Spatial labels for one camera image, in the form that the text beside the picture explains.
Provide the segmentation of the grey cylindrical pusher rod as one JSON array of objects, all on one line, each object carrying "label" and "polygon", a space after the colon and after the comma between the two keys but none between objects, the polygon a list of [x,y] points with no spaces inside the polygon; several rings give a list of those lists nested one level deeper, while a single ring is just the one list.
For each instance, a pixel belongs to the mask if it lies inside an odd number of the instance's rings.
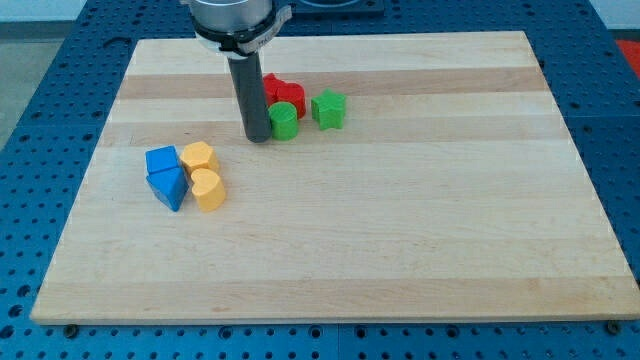
[{"label": "grey cylindrical pusher rod", "polygon": [[271,138],[272,129],[259,55],[229,59],[228,64],[245,135],[253,143],[266,142]]}]

